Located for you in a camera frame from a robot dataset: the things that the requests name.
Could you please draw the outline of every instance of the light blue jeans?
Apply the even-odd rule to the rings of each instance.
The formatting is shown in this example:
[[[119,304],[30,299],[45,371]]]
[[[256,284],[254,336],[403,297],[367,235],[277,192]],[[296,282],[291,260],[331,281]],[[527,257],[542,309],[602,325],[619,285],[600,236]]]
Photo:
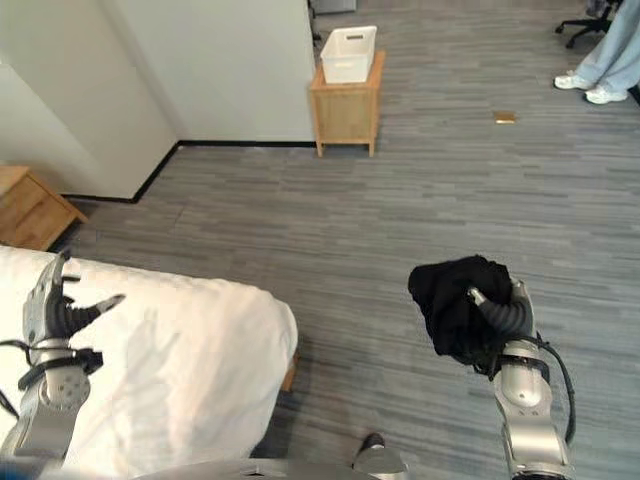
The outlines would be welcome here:
[[[622,3],[609,32],[576,74],[609,92],[624,92],[640,82],[640,0]]]

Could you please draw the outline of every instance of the white sneaker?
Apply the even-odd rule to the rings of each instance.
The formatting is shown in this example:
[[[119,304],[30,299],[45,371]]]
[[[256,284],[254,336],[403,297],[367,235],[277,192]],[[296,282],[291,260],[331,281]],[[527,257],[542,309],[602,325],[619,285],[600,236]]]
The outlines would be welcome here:
[[[573,70],[569,70],[566,75],[558,75],[553,80],[553,84],[560,90],[571,90],[572,88],[589,90],[594,87],[593,83],[579,77]]]
[[[587,100],[597,105],[604,105],[609,102],[622,102],[626,100],[629,94],[624,92],[610,92],[602,85],[587,92]]]

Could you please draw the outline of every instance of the white wall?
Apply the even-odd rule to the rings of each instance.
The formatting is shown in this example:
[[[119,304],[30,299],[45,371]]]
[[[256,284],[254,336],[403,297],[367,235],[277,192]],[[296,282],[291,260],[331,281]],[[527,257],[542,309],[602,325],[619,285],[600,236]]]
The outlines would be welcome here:
[[[102,5],[181,138],[313,140],[306,0]]]
[[[29,165],[60,192],[110,194],[101,165],[6,64],[0,64],[0,164]]]
[[[66,183],[67,193],[130,198],[175,143],[170,122],[98,0],[0,0],[0,52],[75,138],[74,148],[84,151],[68,162],[78,172],[88,170],[94,182],[86,188]],[[25,115],[37,111],[47,115],[42,108]],[[63,145],[71,143],[61,140]],[[21,155],[26,158],[26,151]],[[52,160],[52,171],[65,168]]]

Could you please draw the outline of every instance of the black baseboard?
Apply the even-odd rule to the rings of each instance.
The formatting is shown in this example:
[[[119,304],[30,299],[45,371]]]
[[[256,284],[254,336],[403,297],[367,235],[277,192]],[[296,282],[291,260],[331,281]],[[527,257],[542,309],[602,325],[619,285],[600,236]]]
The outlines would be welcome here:
[[[314,148],[315,142],[260,142],[234,140],[180,140],[181,147],[269,147],[269,148]]]
[[[142,196],[149,189],[165,165],[180,147],[271,147],[271,148],[313,148],[315,142],[254,142],[254,141],[233,141],[233,140],[178,140],[167,154],[160,160],[158,166],[144,181],[132,198],[124,197],[98,197],[94,195],[63,194],[62,196],[70,200],[90,200],[95,202],[116,202],[116,203],[138,203]]]

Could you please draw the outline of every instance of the bed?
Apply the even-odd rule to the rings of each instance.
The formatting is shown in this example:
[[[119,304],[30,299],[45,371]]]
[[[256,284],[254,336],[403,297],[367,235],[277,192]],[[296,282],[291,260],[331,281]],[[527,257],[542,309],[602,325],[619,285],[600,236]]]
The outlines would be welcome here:
[[[0,339],[22,338],[22,304],[53,255],[0,246]],[[65,466],[130,478],[247,457],[264,435],[297,345],[289,307],[263,290],[72,258],[80,305],[126,299],[72,340],[104,354]],[[17,407],[20,351],[0,349],[0,388]],[[0,440],[13,419],[0,411]]]

